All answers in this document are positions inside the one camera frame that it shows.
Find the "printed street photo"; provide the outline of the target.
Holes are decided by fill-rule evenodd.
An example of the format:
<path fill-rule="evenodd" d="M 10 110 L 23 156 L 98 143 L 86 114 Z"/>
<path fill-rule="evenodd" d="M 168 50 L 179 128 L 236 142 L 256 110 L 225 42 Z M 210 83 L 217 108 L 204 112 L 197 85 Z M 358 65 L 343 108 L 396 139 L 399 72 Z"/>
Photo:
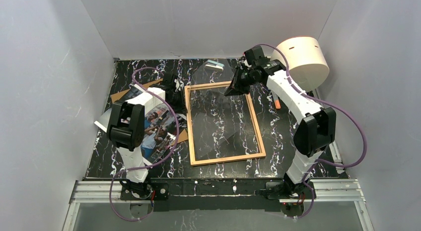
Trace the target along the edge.
<path fill-rule="evenodd" d="M 136 97 L 125 101 L 135 102 L 139 100 L 138 97 L 141 94 L 138 93 Z M 174 117 L 164 103 L 154 104 L 153 108 L 146 109 L 146 111 L 143 122 L 144 134 L 140 140 L 140 151 L 144 161 L 147 160 L 152 164 L 164 157 L 166 150 L 170 145 L 174 144 L 176 138 L 175 119 L 177 118 L 179 126 L 181 125 L 182 128 L 187 127 L 187 120 L 184 114 L 176 114 L 177 116 Z M 112 109 L 109 108 L 94 122 L 103 132 L 106 132 L 108 128 L 111 112 Z"/>

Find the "brown cardboard backing board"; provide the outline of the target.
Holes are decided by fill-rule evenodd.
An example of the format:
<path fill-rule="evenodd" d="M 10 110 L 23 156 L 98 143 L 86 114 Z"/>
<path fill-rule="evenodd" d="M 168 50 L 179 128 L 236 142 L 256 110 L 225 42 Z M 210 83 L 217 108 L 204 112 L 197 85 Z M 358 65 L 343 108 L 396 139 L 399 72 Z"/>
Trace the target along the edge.
<path fill-rule="evenodd" d="M 161 78 L 161 79 L 154 80 L 152 82 L 145 83 L 143 84 L 143 87 L 148 89 L 152 85 L 160 84 L 162 80 L 163 79 Z M 143 92 L 142 88 L 139 87 L 137 84 L 130 85 L 129 89 L 111 94 L 110 95 L 111 103 L 113 104 L 117 100 L 121 100 L 121 99 L 128 100 L 128 99 L 134 98 L 138 95 L 138 93 L 142 93 L 142 92 Z M 180 135 L 179 135 L 178 143 L 181 143 L 187 140 L 188 140 L 187 129 L 182 128 L 182 126 L 180 125 Z"/>

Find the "clear plastic cover sheet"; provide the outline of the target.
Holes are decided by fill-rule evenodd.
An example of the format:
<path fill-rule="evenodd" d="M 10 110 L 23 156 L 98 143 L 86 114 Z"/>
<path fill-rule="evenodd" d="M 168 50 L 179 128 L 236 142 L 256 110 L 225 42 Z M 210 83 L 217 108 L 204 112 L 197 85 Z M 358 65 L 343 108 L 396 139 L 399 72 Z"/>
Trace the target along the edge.
<path fill-rule="evenodd" d="M 197 161 L 258 153 L 246 97 L 225 96 L 226 87 L 190 91 Z"/>

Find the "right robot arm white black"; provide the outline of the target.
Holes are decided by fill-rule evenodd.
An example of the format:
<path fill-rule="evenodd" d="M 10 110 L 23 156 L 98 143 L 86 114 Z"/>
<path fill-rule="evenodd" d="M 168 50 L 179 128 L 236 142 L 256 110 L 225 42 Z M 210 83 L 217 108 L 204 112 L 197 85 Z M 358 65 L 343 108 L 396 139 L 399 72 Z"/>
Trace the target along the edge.
<path fill-rule="evenodd" d="M 267 199 L 285 199 L 293 194 L 314 195 L 309 184 L 310 171 L 322 152 L 335 139 L 336 112 L 323 108 L 298 87 L 289 75 L 286 60 L 266 57 L 262 46 L 256 45 L 243 53 L 236 66 L 225 96 L 249 94 L 250 87 L 260 83 L 274 92 L 298 122 L 293 135 L 295 155 L 281 182 L 268 182 L 259 192 Z"/>

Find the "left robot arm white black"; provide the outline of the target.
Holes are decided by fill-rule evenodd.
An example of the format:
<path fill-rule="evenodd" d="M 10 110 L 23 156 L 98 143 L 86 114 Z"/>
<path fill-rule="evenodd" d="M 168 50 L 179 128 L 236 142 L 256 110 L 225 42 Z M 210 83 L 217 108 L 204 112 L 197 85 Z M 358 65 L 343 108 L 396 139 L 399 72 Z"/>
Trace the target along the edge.
<path fill-rule="evenodd" d="M 120 181 L 126 193 L 142 200 L 165 196 L 165 187 L 153 185 L 148 172 L 180 139 L 185 109 L 181 85 L 172 72 L 149 87 L 135 85 L 113 102 L 106 132 L 126 169 Z"/>

